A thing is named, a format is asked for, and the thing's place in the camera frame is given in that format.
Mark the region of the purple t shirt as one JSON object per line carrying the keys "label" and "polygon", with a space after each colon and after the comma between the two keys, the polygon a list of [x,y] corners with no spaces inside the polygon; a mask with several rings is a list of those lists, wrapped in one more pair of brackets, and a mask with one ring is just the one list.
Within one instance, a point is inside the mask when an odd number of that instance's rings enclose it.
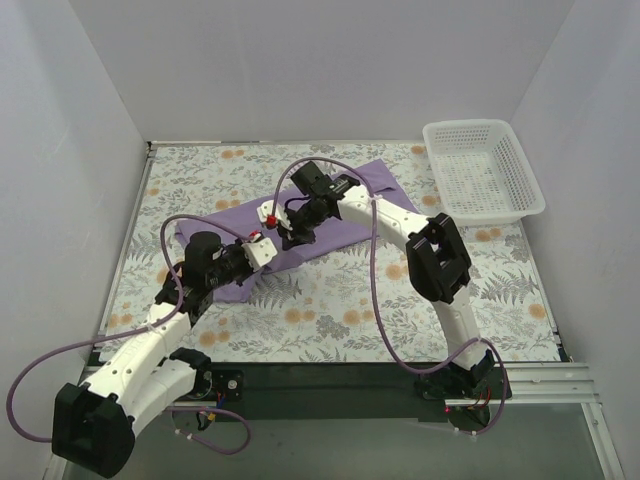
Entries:
{"label": "purple t shirt", "polygon": [[[359,167],[357,171],[367,178],[376,194],[403,209],[413,213],[417,211],[382,160],[371,161]],[[208,218],[231,228],[235,232],[250,233],[260,228],[257,209],[271,199],[271,196],[256,198],[237,207],[212,213]],[[211,231],[212,229],[211,225],[202,222],[190,219],[181,220],[175,228],[175,237],[181,246],[186,246],[194,233]],[[316,230],[315,243],[296,247],[288,252],[279,254],[266,272],[271,274],[297,268],[316,257],[361,242],[370,237],[371,229],[369,227],[350,221],[341,221],[335,218],[329,219]],[[258,277],[254,275],[241,286],[232,284],[218,289],[214,292],[214,300],[225,303],[246,303],[257,280]]]}

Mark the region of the white plastic basket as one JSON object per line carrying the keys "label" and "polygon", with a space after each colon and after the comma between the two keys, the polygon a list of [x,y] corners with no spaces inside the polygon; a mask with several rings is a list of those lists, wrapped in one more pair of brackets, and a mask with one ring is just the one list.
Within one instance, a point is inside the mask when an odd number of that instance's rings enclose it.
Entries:
{"label": "white plastic basket", "polygon": [[427,156],[442,208],[459,226],[504,225],[546,202],[512,127],[498,119],[429,123]]}

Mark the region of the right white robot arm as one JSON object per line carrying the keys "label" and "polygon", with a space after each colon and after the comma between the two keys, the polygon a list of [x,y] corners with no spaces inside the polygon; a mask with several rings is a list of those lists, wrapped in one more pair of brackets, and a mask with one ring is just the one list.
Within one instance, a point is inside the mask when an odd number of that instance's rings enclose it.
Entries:
{"label": "right white robot arm", "polygon": [[482,342],[470,306],[472,262],[453,219],[420,215],[384,199],[352,168],[331,178],[318,161],[305,158],[285,172],[306,201],[278,217],[283,249],[314,243],[316,228],[331,218],[367,227],[373,240],[396,246],[407,257],[411,285],[432,304],[449,352],[442,366],[411,373],[446,395],[471,398],[485,392],[497,356]]}

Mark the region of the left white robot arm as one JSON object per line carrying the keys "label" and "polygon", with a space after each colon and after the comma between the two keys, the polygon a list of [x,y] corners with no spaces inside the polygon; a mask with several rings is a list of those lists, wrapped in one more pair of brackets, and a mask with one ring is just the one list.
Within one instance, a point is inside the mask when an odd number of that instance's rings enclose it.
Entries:
{"label": "left white robot arm", "polygon": [[223,244],[218,234],[195,233],[183,261],[168,275],[144,322],[80,385],[65,385],[54,402],[52,451],[111,478],[126,464],[136,437],[174,401],[237,398],[237,372],[216,372],[204,353],[180,346],[212,305],[216,289],[240,285],[278,254],[259,232]]}

